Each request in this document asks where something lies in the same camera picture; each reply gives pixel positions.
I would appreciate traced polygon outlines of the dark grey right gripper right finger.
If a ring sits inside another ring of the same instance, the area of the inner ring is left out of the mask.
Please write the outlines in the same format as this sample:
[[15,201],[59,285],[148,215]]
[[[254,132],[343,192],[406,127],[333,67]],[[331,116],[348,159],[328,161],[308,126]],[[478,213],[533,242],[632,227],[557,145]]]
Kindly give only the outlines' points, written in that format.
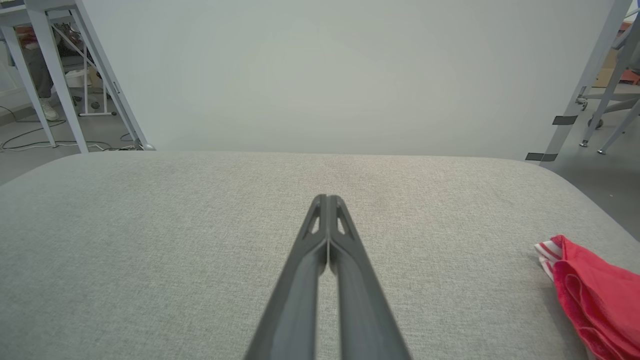
[[409,360],[409,348],[345,201],[328,198],[328,255],[337,278],[343,360]]

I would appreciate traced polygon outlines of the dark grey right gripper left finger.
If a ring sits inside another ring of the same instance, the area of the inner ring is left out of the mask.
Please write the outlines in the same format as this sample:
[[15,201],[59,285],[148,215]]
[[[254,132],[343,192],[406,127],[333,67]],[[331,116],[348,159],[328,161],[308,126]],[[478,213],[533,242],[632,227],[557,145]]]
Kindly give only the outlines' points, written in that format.
[[302,221],[245,360],[313,360],[318,280],[328,258],[328,196],[318,194]]

